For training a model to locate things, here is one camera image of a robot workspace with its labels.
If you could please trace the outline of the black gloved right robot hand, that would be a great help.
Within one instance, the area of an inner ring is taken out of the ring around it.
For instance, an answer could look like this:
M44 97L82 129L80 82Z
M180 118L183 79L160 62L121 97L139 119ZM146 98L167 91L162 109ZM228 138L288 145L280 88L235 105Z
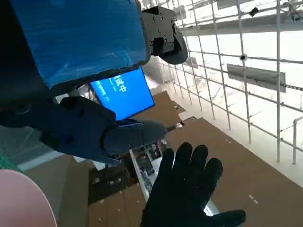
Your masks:
M207 146L193 148L187 142L177 152L164 151L142 213L142 227L238 227L246 221L243 210L205 214L223 173L221 161L207 156Z

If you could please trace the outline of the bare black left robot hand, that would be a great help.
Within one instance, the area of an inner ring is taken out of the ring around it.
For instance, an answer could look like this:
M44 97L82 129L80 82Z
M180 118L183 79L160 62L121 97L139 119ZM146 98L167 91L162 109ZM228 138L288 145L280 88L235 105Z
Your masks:
M151 56L178 65L188 50L173 10L137 0L3 0L0 124L32 127L50 148L116 166L116 156L166 135L155 121L118 120L81 96L53 99L139 69Z

